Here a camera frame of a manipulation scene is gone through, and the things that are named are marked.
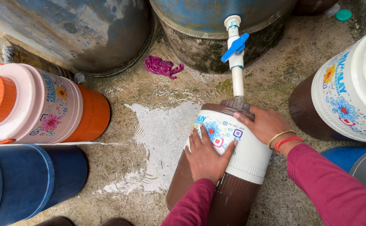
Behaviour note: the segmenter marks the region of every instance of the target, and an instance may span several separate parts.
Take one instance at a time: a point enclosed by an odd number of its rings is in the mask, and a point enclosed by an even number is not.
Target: yellow flower print
[[[326,84],[328,84],[331,80],[332,80],[332,76],[334,76],[335,74],[335,64],[332,65],[332,67],[330,67],[324,75],[324,80],[323,82],[325,82]]]
[[[56,89],[56,94],[59,96],[59,99],[67,100],[67,91],[64,90],[61,86]]]

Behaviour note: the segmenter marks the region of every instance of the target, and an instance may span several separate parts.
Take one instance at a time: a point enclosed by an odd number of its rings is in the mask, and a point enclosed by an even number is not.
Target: pink and orange water jug
[[[100,93],[27,64],[0,64],[0,144],[91,141],[109,119]]]

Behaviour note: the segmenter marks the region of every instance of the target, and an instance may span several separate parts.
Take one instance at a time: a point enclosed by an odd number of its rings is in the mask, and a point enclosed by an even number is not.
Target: woman's right hand
[[[273,109],[264,110],[258,106],[252,105],[250,112],[255,115],[255,120],[251,121],[245,115],[235,112],[233,116],[241,123],[243,123],[258,140],[264,144],[268,144],[269,141],[282,131],[290,130],[291,126],[286,119]],[[286,133],[278,136],[271,144],[275,147],[276,143],[289,137],[296,136],[293,133]],[[279,152],[287,156],[287,152],[291,150],[293,145],[302,144],[302,141],[294,140],[289,141],[281,146]]]

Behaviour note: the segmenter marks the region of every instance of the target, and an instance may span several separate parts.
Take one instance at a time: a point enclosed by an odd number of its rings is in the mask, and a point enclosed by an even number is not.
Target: purple plastic bag
[[[183,71],[184,65],[183,63],[179,64],[179,67],[171,70],[173,67],[173,63],[171,61],[162,60],[159,57],[148,55],[144,61],[145,68],[148,72],[158,75],[166,75],[169,76],[170,79],[177,79],[176,76],[172,76],[178,72]]]

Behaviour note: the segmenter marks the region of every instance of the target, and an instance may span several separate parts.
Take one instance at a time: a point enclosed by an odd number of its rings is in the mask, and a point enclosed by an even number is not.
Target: bangle
[[[296,135],[296,132],[294,130],[285,130],[280,132],[279,134],[275,135],[269,142],[268,142],[268,147],[269,149],[271,149],[272,151],[275,151],[275,148],[271,147],[272,142],[278,137],[281,136],[282,134],[286,134],[286,133],[293,133]]]
[[[281,140],[279,141],[276,145],[275,145],[275,150],[276,150],[276,153],[279,153],[278,149],[282,146],[282,144],[286,143],[286,142],[289,142],[289,141],[292,141],[292,140],[300,140],[300,141],[303,141],[304,140],[301,138],[301,137],[289,137],[289,138],[286,138],[284,140]]]

